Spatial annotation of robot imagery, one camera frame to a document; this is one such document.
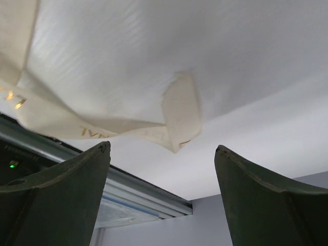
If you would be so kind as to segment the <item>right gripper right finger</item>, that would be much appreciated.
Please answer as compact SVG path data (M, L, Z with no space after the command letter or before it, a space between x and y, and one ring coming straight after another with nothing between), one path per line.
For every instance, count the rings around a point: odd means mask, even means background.
M215 170L233 245L327 245L327 189L287 178L223 145Z

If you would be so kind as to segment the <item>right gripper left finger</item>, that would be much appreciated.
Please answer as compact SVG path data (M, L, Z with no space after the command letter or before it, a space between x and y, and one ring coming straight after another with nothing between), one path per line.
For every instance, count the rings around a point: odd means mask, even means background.
M1 186L1 245L89 245L111 145Z

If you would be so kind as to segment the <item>cream ribbon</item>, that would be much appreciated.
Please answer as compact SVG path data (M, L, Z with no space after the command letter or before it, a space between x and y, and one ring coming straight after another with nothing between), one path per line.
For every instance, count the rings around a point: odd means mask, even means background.
M1 1L1 98L25 128L63 139L132 136L178 152L201 133L190 71L147 58L180 1Z

